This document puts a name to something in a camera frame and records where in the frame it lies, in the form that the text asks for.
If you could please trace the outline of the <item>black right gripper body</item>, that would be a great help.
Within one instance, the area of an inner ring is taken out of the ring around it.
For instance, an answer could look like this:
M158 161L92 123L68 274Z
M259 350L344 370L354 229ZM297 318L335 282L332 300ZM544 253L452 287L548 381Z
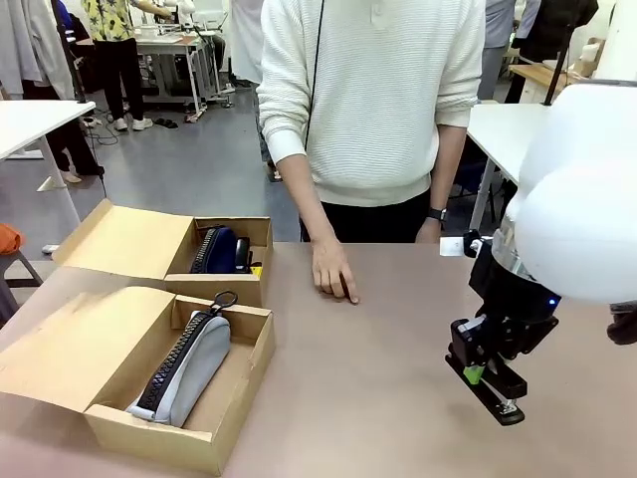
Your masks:
M489 248L478 253L469 286L483 301L476 315L487 317L487 345L496 354L502 323L530 324L534 348L558 325L554 312L560 296L505 269Z

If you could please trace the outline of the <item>person's left hand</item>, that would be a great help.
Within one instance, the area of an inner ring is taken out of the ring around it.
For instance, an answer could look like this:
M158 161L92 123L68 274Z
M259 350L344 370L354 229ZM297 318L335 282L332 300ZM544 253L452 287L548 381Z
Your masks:
M439 244L443 230L443 223L428 217L420 227L415 242L419 244Z

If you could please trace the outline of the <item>person's right hand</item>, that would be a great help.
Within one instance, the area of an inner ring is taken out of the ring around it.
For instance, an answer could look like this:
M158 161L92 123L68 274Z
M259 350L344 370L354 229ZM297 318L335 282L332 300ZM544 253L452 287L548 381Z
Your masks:
M359 295L342 245L334 238L313 240L312 272L316 288L339 300L359 303Z

